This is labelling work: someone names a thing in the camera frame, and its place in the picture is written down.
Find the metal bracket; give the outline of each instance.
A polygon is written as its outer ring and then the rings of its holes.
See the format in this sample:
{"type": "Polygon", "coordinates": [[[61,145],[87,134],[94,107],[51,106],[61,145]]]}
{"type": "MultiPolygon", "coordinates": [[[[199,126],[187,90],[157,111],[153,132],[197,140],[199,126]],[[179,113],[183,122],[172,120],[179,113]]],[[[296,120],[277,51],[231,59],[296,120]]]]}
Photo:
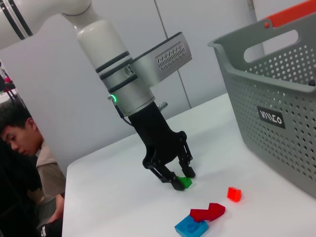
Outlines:
{"type": "Polygon", "coordinates": [[[146,85],[152,87],[191,60],[188,43],[179,32],[134,59],[130,66],[146,85]]]}
{"type": "Polygon", "coordinates": [[[163,102],[162,104],[160,105],[157,105],[159,111],[161,112],[163,109],[165,109],[166,107],[168,106],[168,103],[167,102],[163,102]]]}

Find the gray wall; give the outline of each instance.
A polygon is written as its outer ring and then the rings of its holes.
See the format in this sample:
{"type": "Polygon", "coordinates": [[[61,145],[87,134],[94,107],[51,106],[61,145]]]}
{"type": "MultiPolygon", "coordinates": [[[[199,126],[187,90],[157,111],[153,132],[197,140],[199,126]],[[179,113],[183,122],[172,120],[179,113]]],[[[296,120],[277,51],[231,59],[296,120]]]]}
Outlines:
{"type": "MultiPolygon", "coordinates": [[[[258,20],[266,18],[272,14],[280,12],[304,1],[305,0],[253,0],[258,20]]],[[[265,53],[269,54],[285,47],[286,45],[292,44],[295,39],[297,39],[297,33],[290,32],[289,34],[271,39],[268,42],[263,43],[263,48],[265,53]]]]}
{"type": "MultiPolygon", "coordinates": [[[[193,61],[180,71],[191,104],[225,93],[215,55],[206,45],[253,21],[246,0],[157,3],[168,35],[183,31],[191,47],[193,61]]],[[[165,40],[154,0],[95,0],[94,7],[114,22],[133,57],[165,40]]],[[[63,171],[74,160],[134,133],[107,101],[105,86],[62,16],[49,19],[31,39],[2,50],[0,58],[63,171]]],[[[190,108],[177,73],[153,92],[157,103],[169,103],[166,118],[190,108]]]]}
{"type": "Polygon", "coordinates": [[[191,105],[226,93],[217,59],[206,45],[213,39],[255,22],[247,0],[157,0],[169,36],[182,31],[193,62],[180,69],[191,105]]]}

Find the red cube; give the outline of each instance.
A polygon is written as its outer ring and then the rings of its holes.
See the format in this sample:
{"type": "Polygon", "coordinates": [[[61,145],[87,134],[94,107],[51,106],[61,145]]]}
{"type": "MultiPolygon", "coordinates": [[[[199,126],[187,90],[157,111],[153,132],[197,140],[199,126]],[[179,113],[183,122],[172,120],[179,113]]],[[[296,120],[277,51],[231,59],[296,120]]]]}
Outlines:
{"type": "Polygon", "coordinates": [[[236,189],[234,187],[228,188],[227,198],[234,201],[239,202],[241,199],[241,190],[236,189]]]}

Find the basket label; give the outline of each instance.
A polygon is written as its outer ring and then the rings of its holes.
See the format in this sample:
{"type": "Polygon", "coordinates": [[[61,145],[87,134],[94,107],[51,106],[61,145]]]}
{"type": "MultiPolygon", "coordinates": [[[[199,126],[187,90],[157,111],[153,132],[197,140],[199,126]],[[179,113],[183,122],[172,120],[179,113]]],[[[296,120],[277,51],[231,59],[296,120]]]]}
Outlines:
{"type": "Polygon", "coordinates": [[[280,112],[262,108],[260,106],[257,106],[257,108],[258,108],[259,117],[262,121],[268,122],[270,124],[273,124],[275,126],[285,129],[283,116],[280,112]]]}

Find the basket handle hole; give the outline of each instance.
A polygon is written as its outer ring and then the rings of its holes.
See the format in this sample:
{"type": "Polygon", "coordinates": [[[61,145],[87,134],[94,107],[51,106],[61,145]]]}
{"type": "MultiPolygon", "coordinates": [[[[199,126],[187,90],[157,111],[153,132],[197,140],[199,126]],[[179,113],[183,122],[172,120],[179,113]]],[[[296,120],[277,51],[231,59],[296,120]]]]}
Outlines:
{"type": "Polygon", "coordinates": [[[280,49],[295,44],[298,41],[298,38],[299,37],[297,31],[292,30],[246,49],[243,56],[245,58],[245,61],[247,63],[250,63],[268,54],[274,53],[276,51],[279,51],[280,49]],[[258,51],[262,49],[262,47],[264,50],[264,55],[262,55],[262,53],[258,53],[258,51]]]}

